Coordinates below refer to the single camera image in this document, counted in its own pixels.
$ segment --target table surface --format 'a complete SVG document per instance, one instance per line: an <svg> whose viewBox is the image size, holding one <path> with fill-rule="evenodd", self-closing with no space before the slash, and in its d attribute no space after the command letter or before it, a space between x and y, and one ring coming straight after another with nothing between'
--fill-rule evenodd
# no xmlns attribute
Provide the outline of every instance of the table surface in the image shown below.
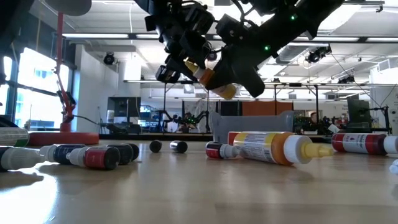
<svg viewBox="0 0 398 224"><path fill-rule="evenodd" d="M46 162L1 173L0 223L398 221L394 157L336 154L284 167L207 159L205 142L189 142L186 154L172 153L169 142L153 154L148 143L112 171Z"/></svg>

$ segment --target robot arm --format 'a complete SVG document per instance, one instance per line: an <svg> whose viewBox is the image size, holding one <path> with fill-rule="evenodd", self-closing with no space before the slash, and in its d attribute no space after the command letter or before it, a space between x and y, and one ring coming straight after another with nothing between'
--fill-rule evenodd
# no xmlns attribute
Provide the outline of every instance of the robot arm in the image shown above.
<svg viewBox="0 0 398 224"><path fill-rule="evenodd" d="M243 85L254 97L265 89L258 75L258 65L298 36L309 39L317 36L318 27L344 0L241 0L251 3L260 14L274 14L267 22L257 26L241 17L240 21L224 15L220 21L195 1L136 0L150 16L146 17L148 31L156 30L159 41L165 44L169 54L165 65L158 69L156 77L162 82L176 82L180 74L196 81L185 66L185 60L205 68L205 60L213 50L204 38L214 22L216 33L225 46L221 59L214 68L215 74L206 88L212 90L229 83ZM232 0L238 8L237 0Z"/></svg>

